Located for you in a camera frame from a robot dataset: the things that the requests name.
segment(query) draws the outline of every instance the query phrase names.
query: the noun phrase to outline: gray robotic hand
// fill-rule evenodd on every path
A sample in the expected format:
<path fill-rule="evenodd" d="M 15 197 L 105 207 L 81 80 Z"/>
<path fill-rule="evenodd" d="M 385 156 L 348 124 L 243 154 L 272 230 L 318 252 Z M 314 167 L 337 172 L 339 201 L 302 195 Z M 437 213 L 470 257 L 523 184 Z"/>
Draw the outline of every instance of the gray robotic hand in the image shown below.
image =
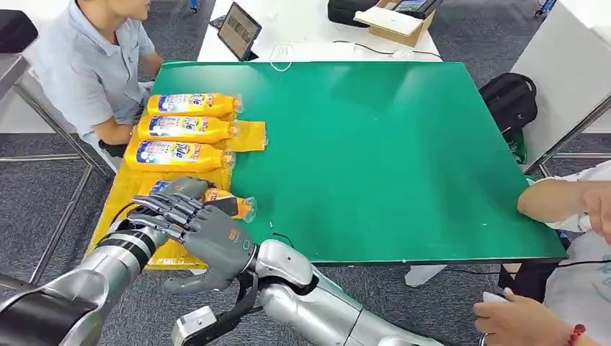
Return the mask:
<path fill-rule="evenodd" d="M 204 180 L 185 177 L 159 193 L 133 198 L 135 204 L 158 215 L 131 213 L 129 221 L 166 234 L 208 265 L 204 274 L 168 279 L 164 287 L 171 293 L 224 290 L 254 264 L 257 246 L 248 234 L 227 213 L 193 197 L 203 195 L 209 186 Z"/>

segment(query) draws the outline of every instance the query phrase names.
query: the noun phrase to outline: green table mat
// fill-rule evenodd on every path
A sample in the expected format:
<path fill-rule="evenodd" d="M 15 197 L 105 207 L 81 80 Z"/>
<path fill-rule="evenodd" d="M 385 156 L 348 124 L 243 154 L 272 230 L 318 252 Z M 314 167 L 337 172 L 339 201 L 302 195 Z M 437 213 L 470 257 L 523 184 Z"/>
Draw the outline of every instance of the green table mat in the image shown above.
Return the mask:
<path fill-rule="evenodd" d="M 155 94 L 241 94 L 264 152 L 238 154 L 255 241 L 288 237 L 313 262 L 564 257 L 516 211 L 527 182 L 461 63 L 166 63 Z"/>

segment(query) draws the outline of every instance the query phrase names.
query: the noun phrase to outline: beaded bracelet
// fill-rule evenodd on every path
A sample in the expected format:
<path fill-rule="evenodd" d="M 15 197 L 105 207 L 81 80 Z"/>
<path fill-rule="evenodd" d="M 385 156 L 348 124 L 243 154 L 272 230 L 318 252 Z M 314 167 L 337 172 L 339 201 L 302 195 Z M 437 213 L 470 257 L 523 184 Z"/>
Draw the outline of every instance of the beaded bracelet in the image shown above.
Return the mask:
<path fill-rule="evenodd" d="M 583 324 L 577 324 L 575 328 L 573 328 L 573 334 L 568 339 L 568 343 L 566 346 L 575 346 L 579 337 L 586 332 L 586 327 Z"/>

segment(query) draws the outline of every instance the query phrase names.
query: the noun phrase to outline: table leg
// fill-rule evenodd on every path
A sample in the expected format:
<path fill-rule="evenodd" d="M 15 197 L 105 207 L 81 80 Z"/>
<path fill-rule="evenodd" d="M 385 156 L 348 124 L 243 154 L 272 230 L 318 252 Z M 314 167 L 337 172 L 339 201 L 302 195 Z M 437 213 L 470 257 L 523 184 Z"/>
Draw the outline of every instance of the table leg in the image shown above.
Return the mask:
<path fill-rule="evenodd" d="M 0 157 L 0 162 L 69 161 L 82 159 L 78 154 L 51 154 Z"/>
<path fill-rule="evenodd" d="M 59 240 L 63 235 L 64 230 L 66 229 L 66 224 L 68 223 L 70 216 L 74 212 L 76 203 L 79 201 L 81 193 L 83 192 L 85 184 L 87 183 L 87 180 L 89 180 L 89 176 L 91 176 L 91 173 L 92 166 L 87 166 L 85 172 L 83 173 L 83 176 L 81 177 L 81 181 L 76 186 L 76 189 L 74 190 L 74 193 L 70 198 L 70 202 L 68 202 L 68 206 L 64 210 L 63 215 L 61 216 L 61 219 L 59 220 L 59 223 L 55 228 L 55 231 L 53 231 L 53 234 L 51 235 L 51 240 L 49 241 L 49 244 L 47 244 L 47 248 L 45 249 L 43 256 L 40 258 L 38 265 L 36 265 L 36 269 L 34 269 L 32 277 L 30 278 L 30 283 L 32 283 L 33 285 L 38 284 L 40 277 L 43 275 L 43 272 L 49 264 L 51 256 L 53 255 L 55 248 L 57 248 L 58 246 Z"/>
<path fill-rule="evenodd" d="M 551 175 L 552 175 L 552 174 L 550 174 L 550 171 L 548 171 L 548 169 L 545 168 L 544 164 L 540 164 L 539 165 L 539 170 L 541 171 L 541 174 L 543 174 L 544 178 L 551 177 Z"/>
<path fill-rule="evenodd" d="M 604 159 L 611 160 L 609 153 L 557 153 L 554 159 Z"/>
<path fill-rule="evenodd" d="M 76 151 L 76 153 L 83 159 L 85 162 L 89 164 L 89 166 L 93 167 L 102 177 L 105 179 L 110 176 L 104 172 L 100 165 L 93 160 L 93 158 L 81 147 L 81 145 L 74 140 L 74 138 L 68 133 L 68 131 L 64 130 L 57 122 L 49 115 L 49 113 L 45 110 L 45 108 L 27 92 L 27 88 L 22 85 L 23 78 L 15 84 L 14 89 L 15 92 L 32 108 L 40 115 L 40 117 L 60 136 L 65 139 L 68 144 Z"/>
<path fill-rule="evenodd" d="M 528 167 L 528 169 L 526 169 L 526 174 L 532 173 L 532 171 L 538 169 L 549 159 L 555 157 L 555 155 L 564 147 L 565 144 L 575 138 L 578 134 L 582 133 L 608 110 L 611 110 L 611 93 L 609 93 L 602 102 L 600 102 L 579 124 L 577 124 L 577 126 L 570 130 L 564 137 L 562 137 L 556 144 L 546 151 L 545 154 L 543 154 L 537 161 Z"/>

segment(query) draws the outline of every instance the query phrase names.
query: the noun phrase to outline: metal frame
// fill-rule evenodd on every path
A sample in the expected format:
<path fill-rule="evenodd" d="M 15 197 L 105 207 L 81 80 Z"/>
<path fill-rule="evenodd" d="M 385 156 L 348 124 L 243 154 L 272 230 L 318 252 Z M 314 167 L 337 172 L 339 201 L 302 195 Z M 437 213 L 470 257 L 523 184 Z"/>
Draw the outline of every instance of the metal frame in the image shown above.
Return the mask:
<path fill-rule="evenodd" d="M 544 177 L 549 177 L 549 171 L 545 163 L 550 159 L 611 159 L 611 154 L 606 153 L 559 153 L 559 151 L 579 134 L 584 132 L 594 121 L 598 120 L 608 110 L 611 110 L 611 93 L 605 97 L 577 126 L 572 128 L 564 137 L 545 152 L 537 161 L 526 169 L 526 174 L 532 174 L 539 169 Z"/>
<path fill-rule="evenodd" d="M 13 156 L 13 157 L 1 157 L 0 162 L 34 162 L 34 161 L 67 161 L 67 160 L 84 160 L 87 163 L 87 167 L 81 176 L 81 180 L 76 186 L 66 209 L 61 216 L 58 225 L 51 234 L 51 239 L 48 242 L 42 257 L 40 258 L 30 280 L 26 283 L 25 281 L 12 278 L 8 275 L 0 273 L 0 286 L 8 287 L 18 291 L 31 290 L 39 283 L 45 269 L 47 268 L 55 249 L 59 245 L 59 241 L 66 230 L 66 224 L 70 220 L 74 208 L 76 207 L 83 189 L 87 184 L 87 181 L 92 175 L 92 171 L 96 171 L 104 179 L 109 179 L 110 176 L 106 173 L 103 168 L 93 160 L 93 158 L 83 149 L 83 147 L 77 142 L 74 137 L 61 125 L 59 125 L 55 119 L 51 116 L 43 102 L 36 97 L 32 96 L 29 92 L 29 88 L 25 79 L 29 63 L 21 55 L 0 55 L 0 58 L 14 58 L 15 62 L 8 67 L 8 70 L 4 74 L 0 74 L 0 99 L 10 90 L 13 89 L 38 115 L 57 133 L 59 134 L 70 147 L 76 152 L 75 154 L 51 154 L 51 155 L 34 155 L 34 156 Z"/>

